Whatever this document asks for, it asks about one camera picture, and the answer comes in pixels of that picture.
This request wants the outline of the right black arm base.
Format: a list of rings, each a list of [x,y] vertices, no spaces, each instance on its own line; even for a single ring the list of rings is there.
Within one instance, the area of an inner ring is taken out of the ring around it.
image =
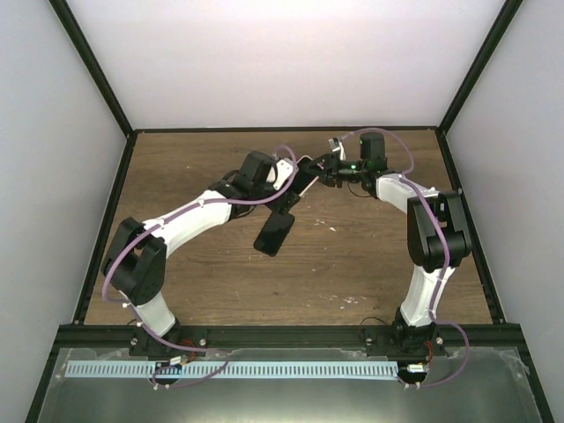
[[[393,350],[401,356],[431,354],[435,332],[435,323],[410,325],[402,315],[401,308],[397,308],[390,323],[380,317],[368,316],[359,325],[360,339],[366,345],[386,349],[387,352]]]

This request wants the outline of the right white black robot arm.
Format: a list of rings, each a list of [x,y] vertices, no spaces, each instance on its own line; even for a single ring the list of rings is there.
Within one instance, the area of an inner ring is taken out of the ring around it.
[[[408,293],[397,309],[391,343],[403,355],[429,341],[437,325],[436,309],[444,287],[471,253],[471,237],[462,198],[455,191],[426,188],[409,179],[414,167],[401,172],[388,166],[388,130],[355,130],[360,157],[348,160],[345,136],[330,139],[330,152],[301,165],[328,187],[359,184],[372,198],[390,204],[406,216],[406,240],[413,263]]]

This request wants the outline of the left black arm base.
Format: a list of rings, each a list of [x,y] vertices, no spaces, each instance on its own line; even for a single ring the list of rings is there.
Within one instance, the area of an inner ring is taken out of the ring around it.
[[[196,326],[175,325],[164,342],[155,339],[145,329],[131,330],[130,354],[153,358],[173,357],[181,354],[203,356],[207,350],[207,329]]]

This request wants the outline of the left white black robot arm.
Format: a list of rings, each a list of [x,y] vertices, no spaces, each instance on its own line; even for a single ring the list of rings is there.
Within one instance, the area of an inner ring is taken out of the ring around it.
[[[274,205],[292,195],[291,188],[309,158],[281,158],[259,151],[249,153],[240,168],[227,172],[196,199],[157,218],[123,220],[100,268],[104,275],[102,297],[111,302],[113,287],[120,302],[131,307],[151,332],[149,345],[159,355],[173,354],[180,334],[162,288],[167,259],[188,241],[215,226],[237,219],[258,205]]]

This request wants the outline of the black phone on table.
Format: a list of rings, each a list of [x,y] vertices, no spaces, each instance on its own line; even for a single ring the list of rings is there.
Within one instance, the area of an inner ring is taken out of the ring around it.
[[[254,249],[267,256],[275,256],[290,233],[294,221],[292,214],[273,211],[256,237]]]

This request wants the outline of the light blue slotted strip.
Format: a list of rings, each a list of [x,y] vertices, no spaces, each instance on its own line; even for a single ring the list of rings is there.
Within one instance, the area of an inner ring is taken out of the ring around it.
[[[148,378],[157,361],[71,360],[64,375],[97,378]],[[396,362],[390,361],[236,361],[217,374],[224,379],[358,379],[395,380]]]

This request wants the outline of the clear plastic sheet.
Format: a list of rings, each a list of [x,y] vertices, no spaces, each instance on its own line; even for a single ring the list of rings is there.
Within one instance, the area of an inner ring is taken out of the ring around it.
[[[449,349],[432,361],[428,383],[402,379],[224,379],[236,361],[385,361],[343,350],[243,349],[229,363],[197,360],[148,378],[68,378],[71,360],[157,361],[124,350],[59,354],[41,422],[538,422],[527,369],[513,349]]]

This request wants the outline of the black front frame rail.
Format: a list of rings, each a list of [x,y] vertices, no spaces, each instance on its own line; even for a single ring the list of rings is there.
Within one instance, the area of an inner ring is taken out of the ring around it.
[[[133,325],[77,325],[59,327],[55,348],[128,348]],[[207,329],[207,348],[341,348],[367,350],[370,355],[395,354],[366,345],[359,325],[346,326],[196,326]]]

